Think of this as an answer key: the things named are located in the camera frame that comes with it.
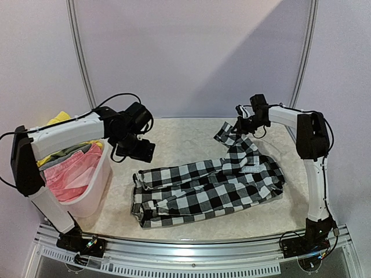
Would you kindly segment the black white plaid shirt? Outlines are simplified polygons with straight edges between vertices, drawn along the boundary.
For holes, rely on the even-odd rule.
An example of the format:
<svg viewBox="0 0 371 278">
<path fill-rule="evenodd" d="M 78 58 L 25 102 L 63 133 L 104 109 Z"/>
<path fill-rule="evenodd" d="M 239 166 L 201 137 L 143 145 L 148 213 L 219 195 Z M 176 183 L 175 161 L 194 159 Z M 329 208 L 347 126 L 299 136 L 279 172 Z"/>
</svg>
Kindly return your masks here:
<svg viewBox="0 0 371 278">
<path fill-rule="evenodd" d="M 133 175 L 131 213 L 143 229 L 228 215 L 283 194 L 284 174 L 246 135 L 224 123 L 214 139 L 225 157 Z"/>
</svg>

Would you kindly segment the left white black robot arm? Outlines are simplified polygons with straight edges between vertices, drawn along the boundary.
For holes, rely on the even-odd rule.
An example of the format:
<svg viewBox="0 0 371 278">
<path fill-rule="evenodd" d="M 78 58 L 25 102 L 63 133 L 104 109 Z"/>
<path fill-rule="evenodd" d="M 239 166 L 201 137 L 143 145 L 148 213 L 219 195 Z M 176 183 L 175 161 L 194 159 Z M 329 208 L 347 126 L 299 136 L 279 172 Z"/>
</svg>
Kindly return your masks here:
<svg viewBox="0 0 371 278">
<path fill-rule="evenodd" d="M 86 239 L 75 230 L 78 224 L 72 215 L 47 188 L 37 161 L 80 142 L 106 139 L 113 147 L 114 156 L 149 163 L 155 144 L 139 136 L 149 132 L 153 124 L 151 112 L 137 100 L 121 112 L 101 103 L 83 115 L 49 126 L 32 129 L 19 126 L 15 131 L 4 133 L 4 136 L 13 136 L 10 157 L 14 179 L 12 188 L 29 198 L 52 226 L 64 234 L 66 245 L 73 251 L 82 251 Z"/>
</svg>

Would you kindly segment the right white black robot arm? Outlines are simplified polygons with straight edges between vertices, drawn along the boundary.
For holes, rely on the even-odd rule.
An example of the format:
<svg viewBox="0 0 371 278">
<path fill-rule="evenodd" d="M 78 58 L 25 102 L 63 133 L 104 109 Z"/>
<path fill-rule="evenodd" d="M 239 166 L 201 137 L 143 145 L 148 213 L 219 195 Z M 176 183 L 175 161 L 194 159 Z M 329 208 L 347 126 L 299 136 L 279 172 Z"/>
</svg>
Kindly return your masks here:
<svg viewBox="0 0 371 278">
<path fill-rule="evenodd" d="M 259 127 L 270 127 L 277 123 L 291 127 L 296 131 L 296 151 L 304 162 L 307 173 L 309 208 L 305 221 L 307 234 L 300 239 L 300 248 L 313 252 L 322 243 L 322 235 L 334 228 L 330 213 L 327 178 L 327 157 L 332 147 L 330 139 L 333 133 L 328 132 L 327 121 L 318 111 L 305 111 L 289 108 L 283 104 L 268 104 L 263 94 L 250 98 L 247 105 L 235 107 L 238 117 L 235 131 L 238 134 L 254 134 Z"/>
</svg>

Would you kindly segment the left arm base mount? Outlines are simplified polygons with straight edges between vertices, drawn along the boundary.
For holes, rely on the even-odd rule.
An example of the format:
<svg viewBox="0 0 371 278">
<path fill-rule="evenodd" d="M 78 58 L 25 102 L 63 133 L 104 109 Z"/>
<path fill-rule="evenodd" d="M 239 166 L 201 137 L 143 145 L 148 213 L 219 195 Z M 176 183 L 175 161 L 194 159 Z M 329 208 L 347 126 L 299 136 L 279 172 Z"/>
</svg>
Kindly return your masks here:
<svg viewBox="0 0 371 278">
<path fill-rule="evenodd" d="M 74 227 L 67 233 L 60 233 L 56 246 L 58 248 L 88 255 L 96 258 L 103 258 L 107 241 L 97 235 L 85 234 L 79 224 L 74 221 Z"/>
</svg>

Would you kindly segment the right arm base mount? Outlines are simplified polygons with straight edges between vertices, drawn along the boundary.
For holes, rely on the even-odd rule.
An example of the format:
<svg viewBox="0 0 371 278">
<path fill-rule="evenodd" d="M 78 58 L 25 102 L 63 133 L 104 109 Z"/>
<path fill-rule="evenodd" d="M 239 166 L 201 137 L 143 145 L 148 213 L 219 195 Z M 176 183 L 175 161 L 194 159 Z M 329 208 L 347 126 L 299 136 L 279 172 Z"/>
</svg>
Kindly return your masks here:
<svg viewBox="0 0 371 278">
<path fill-rule="evenodd" d="M 306 218 L 304 235 L 300 236 L 294 231 L 285 232 L 279 238 L 279 248 L 284 258 L 319 254 L 324 250 L 318 255 L 318 259 L 323 260 L 336 248 L 339 235 L 339 228 L 332 217 L 317 222 Z"/>
</svg>

